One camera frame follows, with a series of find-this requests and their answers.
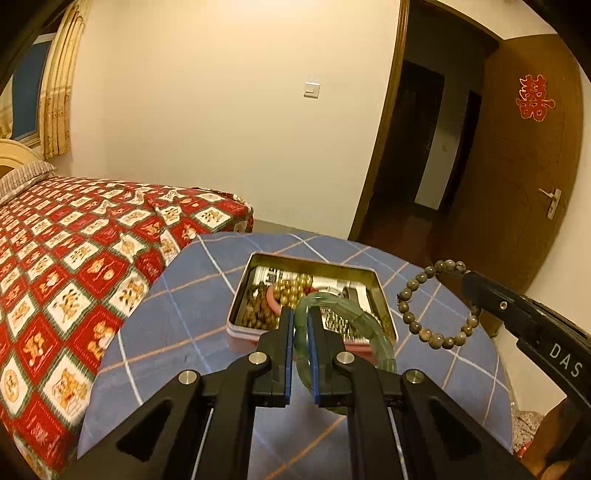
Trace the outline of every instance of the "black device handle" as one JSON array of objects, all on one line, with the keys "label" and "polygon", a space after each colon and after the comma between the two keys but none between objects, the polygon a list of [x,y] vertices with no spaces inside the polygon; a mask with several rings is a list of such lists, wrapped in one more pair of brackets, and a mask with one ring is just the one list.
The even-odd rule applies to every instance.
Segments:
[{"label": "black device handle", "polygon": [[562,315],[525,295],[467,272],[462,293],[503,321],[517,347],[540,367],[591,420],[591,340]]}]

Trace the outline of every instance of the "pillow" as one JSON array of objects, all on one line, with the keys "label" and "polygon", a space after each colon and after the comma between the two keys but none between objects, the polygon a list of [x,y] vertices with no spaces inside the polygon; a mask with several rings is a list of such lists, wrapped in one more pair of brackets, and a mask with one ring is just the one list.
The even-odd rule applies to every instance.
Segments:
[{"label": "pillow", "polygon": [[45,180],[56,168],[43,160],[35,160],[11,170],[0,179],[0,206]]}]

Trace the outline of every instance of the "bead bracelet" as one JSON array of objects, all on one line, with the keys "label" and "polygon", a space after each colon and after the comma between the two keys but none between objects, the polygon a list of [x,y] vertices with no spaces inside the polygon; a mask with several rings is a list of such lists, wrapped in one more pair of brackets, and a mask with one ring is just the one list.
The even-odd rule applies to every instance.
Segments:
[{"label": "bead bracelet", "polygon": [[444,337],[441,333],[433,333],[430,329],[423,327],[416,321],[414,313],[410,311],[408,302],[413,296],[413,292],[417,291],[420,284],[425,283],[429,278],[433,278],[440,273],[452,273],[457,271],[460,274],[466,272],[466,264],[464,262],[454,262],[453,260],[439,260],[435,265],[430,265],[425,268],[424,272],[419,272],[414,278],[407,281],[407,286],[403,288],[398,294],[398,311],[402,314],[402,320],[408,325],[408,330],[413,335],[418,335],[422,342],[428,342],[429,346],[434,350],[443,347],[446,350],[452,349],[455,345],[462,346],[466,343],[466,339],[470,337],[473,330],[480,324],[480,314],[482,309],[478,306],[470,308],[470,316],[466,320],[466,324],[462,326],[461,331],[455,337]]}]

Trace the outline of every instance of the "red patterned bedspread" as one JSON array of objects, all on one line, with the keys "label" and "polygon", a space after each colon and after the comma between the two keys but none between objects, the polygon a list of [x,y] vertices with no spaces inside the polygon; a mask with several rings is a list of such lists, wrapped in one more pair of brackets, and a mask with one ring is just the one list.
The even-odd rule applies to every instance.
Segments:
[{"label": "red patterned bedspread", "polygon": [[231,194],[65,177],[0,208],[0,416],[39,476],[64,469],[103,352],[165,266],[252,222]]}]

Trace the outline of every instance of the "blue gripper pad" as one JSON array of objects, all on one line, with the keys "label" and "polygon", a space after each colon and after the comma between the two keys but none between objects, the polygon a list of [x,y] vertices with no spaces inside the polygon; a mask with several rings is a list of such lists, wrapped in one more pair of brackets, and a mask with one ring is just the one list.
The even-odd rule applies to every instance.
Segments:
[{"label": "blue gripper pad", "polygon": [[316,350],[316,337],[310,311],[308,310],[308,356],[310,358],[310,369],[312,373],[312,395],[314,403],[320,403],[320,381],[318,375],[318,351]]},{"label": "blue gripper pad", "polygon": [[287,348],[285,353],[285,401],[289,404],[291,399],[291,366],[294,346],[294,312],[290,311],[290,327],[287,332]]}]

